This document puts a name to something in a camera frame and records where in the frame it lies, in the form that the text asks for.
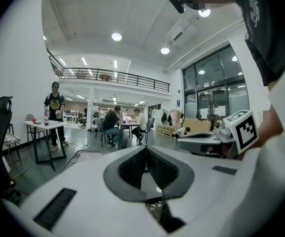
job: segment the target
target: recessed ceiling light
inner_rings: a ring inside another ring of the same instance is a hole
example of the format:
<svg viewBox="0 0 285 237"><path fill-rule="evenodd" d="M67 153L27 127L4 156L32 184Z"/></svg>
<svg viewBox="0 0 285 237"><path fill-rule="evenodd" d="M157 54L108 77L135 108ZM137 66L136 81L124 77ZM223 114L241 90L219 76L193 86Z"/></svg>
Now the recessed ceiling light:
<svg viewBox="0 0 285 237"><path fill-rule="evenodd" d="M160 51L162 54L168 54L170 52L170 49L168 49L167 47L164 47Z"/></svg>
<svg viewBox="0 0 285 237"><path fill-rule="evenodd" d="M66 63L62 60L62 58L59 58L59 60L60 60L64 65L66 65Z"/></svg>
<svg viewBox="0 0 285 237"><path fill-rule="evenodd" d="M83 64L85 65L85 66L87 66L87 63L85 62L85 59L82 57L81 58L82 59L82 61L83 61Z"/></svg>
<svg viewBox="0 0 285 237"><path fill-rule="evenodd" d="M112 39L115 41L120 41L122 39L122 35L119 33L113 33L112 34Z"/></svg>
<svg viewBox="0 0 285 237"><path fill-rule="evenodd" d="M200 14L200 16L202 17L208 17L211 13L211 10L210 9L207 9L207 10L199 10L198 13Z"/></svg>

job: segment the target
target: ceiling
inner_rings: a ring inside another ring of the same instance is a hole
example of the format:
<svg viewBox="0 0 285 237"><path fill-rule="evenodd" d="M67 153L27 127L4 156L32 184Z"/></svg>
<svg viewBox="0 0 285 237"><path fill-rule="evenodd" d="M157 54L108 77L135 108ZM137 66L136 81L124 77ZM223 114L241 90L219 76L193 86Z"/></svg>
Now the ceiling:
<svg viewBox="0 0 285 237"><path fill-rule="evenodd" d="M117 58L113 56L98 55L98 54L80 54L80 55L62 55L61 58L64 63L63 67L66 68L95 68L113 70L118 72L127 72L130 64L130 60ZM84 58L86 65L84 65L81 58ZM114 68L114 60L117 61L117 68Z"/></svg>
<svg viewBox="0 0 285 237"><path fill-rule="evenodd" d="M69 88L62 88L62 93L64 97L68 97L74 101L77 102L86 102L86 99L88 98L89 89L88 88L81 88L81 87L69 87ZM85 98L85 100L80 99L76 95L82 96ZM96 98L96 102L107 102L111 101L114 102L113 97L116 98L117 103L128 103L128 104L138 104L141 101L144 101L142 103L143 105L147 103L159 103L161 104L163 101L167 99L162 99L159 97L152 97L152 96L146 96L143 94L135 94L130 92L121 92L121 91L113 91L113 90L105 90L105 89L94 89L94 96Z"/></svg>
<svg viewBox="0 0 285 237"><path fill-rule="evenodd" d="M162 70L240 17L232 5L203 18L190 8L179 14L169 0L42 0L45 43L57 58L103 54ZM184 34L173 45L177 27ZM114 32L123 39L113 41ZM165 46L170 48L167 55L160 53Z"/></svg>

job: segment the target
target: jeans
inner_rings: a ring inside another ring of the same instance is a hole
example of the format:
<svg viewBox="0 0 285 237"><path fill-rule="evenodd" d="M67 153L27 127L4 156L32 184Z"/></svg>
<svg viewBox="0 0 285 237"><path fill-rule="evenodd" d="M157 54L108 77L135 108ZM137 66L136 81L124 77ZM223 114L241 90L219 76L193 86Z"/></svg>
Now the jeans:
<svg viewBox="0 0 285 237"><path fill-rule="evenodd" d="M56 118L56 114L50 114L49 115L49 120L54 120L54 121L63 121L63 118ZM58 135L62 139L62 141L65 140L65 133L64 133L64 127L58 127L54 129L50 129L50 137L52 139L52 145L57 146L57 134L56 134L56 129L58 129Z"/></svg>
<svg viewBox="0 0 285 237"><path fill-rule="evenodd" d="M136 137L138 138L138 127L133 129L132 134L135 134Z"/></svg>
<svg viewBox="0 0 285 237"><path fill-rule="evenodd" d="M117 143L119 140L119 129L117 129L116 127L113 127L109 130L105 130L105 133L111 133L112 134L112 139L114 143Z"/></svg>

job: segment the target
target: wooden pallet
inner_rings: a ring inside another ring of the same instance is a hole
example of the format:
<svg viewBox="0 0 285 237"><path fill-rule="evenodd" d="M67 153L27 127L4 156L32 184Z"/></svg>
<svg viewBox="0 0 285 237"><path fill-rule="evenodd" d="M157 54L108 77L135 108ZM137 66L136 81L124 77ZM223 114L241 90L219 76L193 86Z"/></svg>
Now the wooden pallet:
<svg viewBox="0 0 285 237"><path fill-rule="evenodd" d="M173 137L174 136L174 134L169 134L169 133L165 133L165 132L161 132L161 131L157 131L157 132L160 133L160 134L169 136L169 137Z"/></svg>

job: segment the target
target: graphic t-shirt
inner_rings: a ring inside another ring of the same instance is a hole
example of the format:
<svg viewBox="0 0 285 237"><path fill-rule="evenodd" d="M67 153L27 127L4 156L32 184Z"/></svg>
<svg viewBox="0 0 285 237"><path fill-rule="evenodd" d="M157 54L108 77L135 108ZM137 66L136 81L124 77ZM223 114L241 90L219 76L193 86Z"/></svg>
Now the graphic t-shirt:
<svg viewBox="0 0 285 237"><path fill-rule="evenodd" d="M65 99L62 94L58 92L56 97L53 96L53 93L50 93L44 102L45 105L49 105L50 114L55 114L57 110L60 109L62 105L65 105Z"/></svg>
<svg viewBox="0 0 285 237"><path fill-rule="evenodd" d="M266 86L285 71L285 0L236 2L247 27L247 46Z"/></svg>
<svg viewBox="0 0 285 237"><path fill-rule="evenodd" d="M109 111L105 116L104 123L103 123L103 130L109 130L115 126L115 123L119 121L116 113L113 111Z"/></svg>

